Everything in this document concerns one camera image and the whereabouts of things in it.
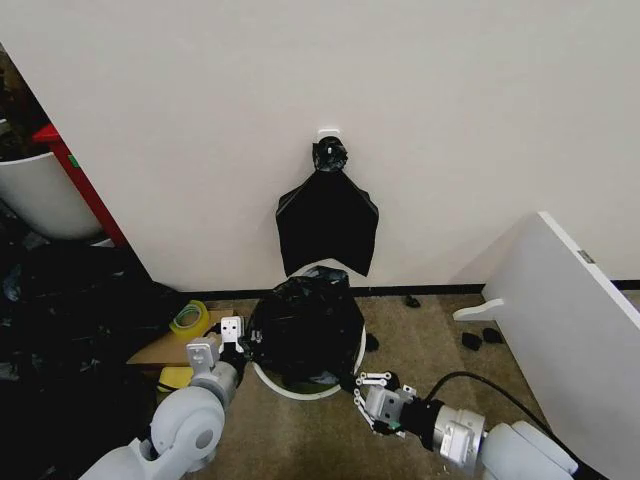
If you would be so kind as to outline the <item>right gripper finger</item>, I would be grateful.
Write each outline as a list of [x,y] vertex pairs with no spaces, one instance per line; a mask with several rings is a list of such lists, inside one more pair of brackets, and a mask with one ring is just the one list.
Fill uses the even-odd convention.
[[379,419],[379,406],[378,401],[374,394],[364,395],[360,388],[353,389],[353,401],[359,412],[368,425],[370,430],[375,433],[380,433],[380,419]]
[[344,388],[360,388],[363,385],[381,386],[383,388],[398,388],[399,378],[391,371],[360,372],[343,378]]

